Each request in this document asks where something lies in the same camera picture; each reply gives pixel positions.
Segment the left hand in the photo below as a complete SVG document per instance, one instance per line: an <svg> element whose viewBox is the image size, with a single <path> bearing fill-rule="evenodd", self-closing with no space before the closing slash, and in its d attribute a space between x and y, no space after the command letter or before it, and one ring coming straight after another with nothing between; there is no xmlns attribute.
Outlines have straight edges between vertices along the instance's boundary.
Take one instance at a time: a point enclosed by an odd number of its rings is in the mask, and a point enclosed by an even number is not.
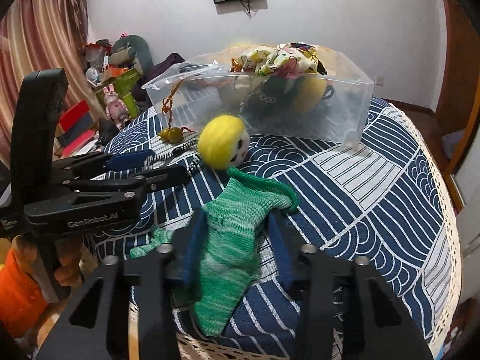
<svg viewBox="0 0 480 360"><path fill-rule="evenodd" d="M16 236L11 244L17 265L33 278L36 270L33 266L38 259L38 248L24 236ZM62 286L76 286L80 283L81 240L70 238L58 250L60 267L55 271L55 279Z"/></svg>

